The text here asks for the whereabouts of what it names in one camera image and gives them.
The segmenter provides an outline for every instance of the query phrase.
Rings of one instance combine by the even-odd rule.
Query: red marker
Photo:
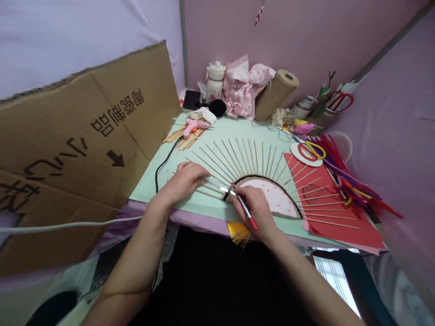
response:
[[[234,189],[236,189],[236,185],[235,185],[234,183],[232,183],[231,185],[232,185],[232,187],[233,187]],[[254,229],[255,231],[257,231],[257,230],[258,230],[258,226],[257,226],[257,224],[255,223],[254,218],[251,216],[251,214],[250,214],[248,208],[246,207],[245,202],[243,201],[243,199],[242,199],[242,197],[241,197],[240,195],[236,195],[236,196],[237,196],[237,198],[239,199],[239,202],[241,203],[241,205],[242,205],[242,207],[243,207],[243,210],[245,211],[245,215],[246,215],[246,217],[248,218],[248,221],[249,221],[250,224],[252,225],[253,229]]]

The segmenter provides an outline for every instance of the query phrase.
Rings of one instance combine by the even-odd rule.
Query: red handle scissors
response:
[[[348,107],[350,107],[353,104],[353,95],[352,94],[348,94],[348,93],[343,93],[342,91],[335,91],[332,92],[329,97],[329,99],[332,99],[332,97],[334,96],[334,94],[338,94],[338,96],[331,102],[331,104],[328,106],[328,109],[330,109],[331,111],[334,112],[343,112],[344,110],[346,110]],[[341,103],[344,101],[344,99],[348,97],[350,99],[350,103],[348,106],[346,106],[344,109],[341,109],[340,111],[337,111],[337,108],[340,107]]]

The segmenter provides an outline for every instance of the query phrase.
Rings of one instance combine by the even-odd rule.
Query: pink glue gun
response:
[[[207,129],[208,127],[210,127],[210,124],[198,120],[186,119],[186,126],[187,128],[183,131],[183,137],[184,139],[189,139],[190,133],[192,132],[193,128],[199,127],[201,129]]]

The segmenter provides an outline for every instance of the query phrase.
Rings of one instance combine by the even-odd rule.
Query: white cable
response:
[[[9,234],[24,234],[24,233],[39,233],[39,232],[47,232],[54,231],[60,229],[66,229],[75,226],[102,226],[115,222],[124,222],[124,221],[134,221],[142,218],[142,216],[137,217],[129,217],[125,219],[116,219],[110,220],[106,222],[73,222],[59,225],[49,225],[49,226],[32,226],[32,227],[15,227],[15,228],[0,228],[0,234],[9,233]]]

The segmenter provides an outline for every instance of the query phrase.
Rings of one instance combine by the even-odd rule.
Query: scissors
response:
[[[334,96],[334,94],[338,94],[338,96],[331,102],[331,104],[328,106],[328,109],[330,109],[331,111],[335,111],[335,112],[343,112],[344,110],[346,110],[348,107],[350,107],[353,104],[353,95],[349,94],[349,93],[343,93],[342,91],[335,91],[332,92],[329,97],[329,99],[331,100],[332,97]],[[341,109],[339,111],[337,111],[337,108],[340,107],[341,103],[343,103],[344,99],[348,97],[350,99],[350,103],[348,106],[346,106],[344,109]]]
[[[303,146],[303,145],[306,145],[306,146],[308,147],[308,150],[309,150],[310,152],[312,152],[312,153],[315,155],[315,157],[317,157],[314,161],[317,161],[317,159],[324,159],[324,158],[326,157],[326,152],[325,152],[325,150],[324,150],[323,148],[321,148],[319,145],[314,144],[314,143],[312,143],[312,142],[310,142],[310,141],[303,140],[301,137],[296,136],[293,132],[290,132],[290,133],[291,133],[291,135],[293,136],[293,138],[294,138],[296,141],[299,142],[299,147],[301,147],[301,146]],[[322,152],[322,156],[320,156],[319,154],[317,154],[317,152],[315,151],[315,149],[313,148],[313,146],[316,147],[316,148],[318,148],[318,149]],[[305,157],[307,160],[309,160],[309,161],[313,161],[312,159],[310,159],[310,158],[306,157],[305,155],[303,155],[303,153],[302,153],[302,151],[301,151],[300,149],[299,149],[299,151],[300,151],[301,155],[302,155],[303,157]]]

